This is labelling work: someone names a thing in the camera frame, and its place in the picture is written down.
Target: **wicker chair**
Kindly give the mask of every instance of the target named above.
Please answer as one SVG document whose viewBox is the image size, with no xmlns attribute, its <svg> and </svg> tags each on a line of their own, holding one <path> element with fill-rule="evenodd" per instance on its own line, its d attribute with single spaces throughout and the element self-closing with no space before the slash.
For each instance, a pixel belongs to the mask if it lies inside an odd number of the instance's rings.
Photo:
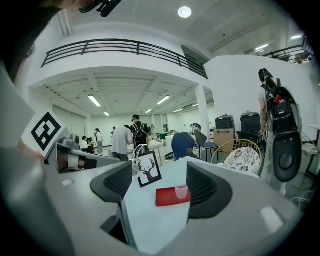
<svg viewBox="0 0 320 256">
<path fill-rule="evenodd" d="M 259 159 L 260 159 L 260 163 L 259 163 L 258 171 L 256 174 L 258 176 L 260 176 L 261 167 L 262 167 L 262 154 L 261 154 L 261 151 L 260 151 L 258 145 L 248 139 L 233 139 L 233 140 L 230 140 L 230 141 L 224 143 L 214 152 L 214 154 L 211 158 L 211 163 L 216 164 L 216 165 L 220 164 L 220 163 L 225 163 L 226 159 L 230 156 L 230 154 L 232 152 L 234 152 L 235 150 L 241 149 L 241 148 L 251 148 L 258 154 Z M 220 152 L 219 158 L 218 158 L 217 162 L 213 162 L 213 160 L 218 152 Z"/>
</svg>

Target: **black case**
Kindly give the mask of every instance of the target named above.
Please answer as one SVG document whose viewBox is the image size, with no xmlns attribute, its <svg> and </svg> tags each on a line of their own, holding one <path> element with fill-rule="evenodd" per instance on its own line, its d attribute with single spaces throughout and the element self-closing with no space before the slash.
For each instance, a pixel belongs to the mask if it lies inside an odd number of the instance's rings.
<svg viewBox="0 0 320 256">
<path fill-rule="evenodd" d="M 258 135 L 261 130 L 260 114 L 258 112 L 243 113 L 240 121 L 242 132 Z"/>
<path fill-rule="evenodd" d="M 215 119 L 216 129 L 234 129 L 235 121 L 232 115 L 222 115 Z"/>
</svg>

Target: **woman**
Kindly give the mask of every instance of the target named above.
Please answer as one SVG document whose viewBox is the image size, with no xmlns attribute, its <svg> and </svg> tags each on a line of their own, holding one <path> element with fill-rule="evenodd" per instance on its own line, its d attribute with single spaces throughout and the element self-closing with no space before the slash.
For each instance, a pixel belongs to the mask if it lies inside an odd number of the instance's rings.
<svg viewBox="0 0 320 256">
<path fill-rule="evenodd" d="M 103 152 L 102 142 L 104 140 L 102 139 L 101 132 L 98 128 L 95 129 L 94 137 L 96 139 L 96 143 L 98 144 L 98 154 L 102 154 L 102 152 Z"/>
</svg>

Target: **plastic cup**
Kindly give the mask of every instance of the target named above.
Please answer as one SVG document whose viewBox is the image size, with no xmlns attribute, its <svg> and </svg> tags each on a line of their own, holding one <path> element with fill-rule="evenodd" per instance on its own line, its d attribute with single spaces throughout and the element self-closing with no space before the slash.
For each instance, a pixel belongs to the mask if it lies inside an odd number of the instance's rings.
<svg viewBox="0 0 320 256">
<path fill-rule="evenodd" d="M 182 185 L 182 186 L 175 186 L 175 195 L 179 199 L 185 199 L 188 194 L 188 186 Z"/>
</svg>

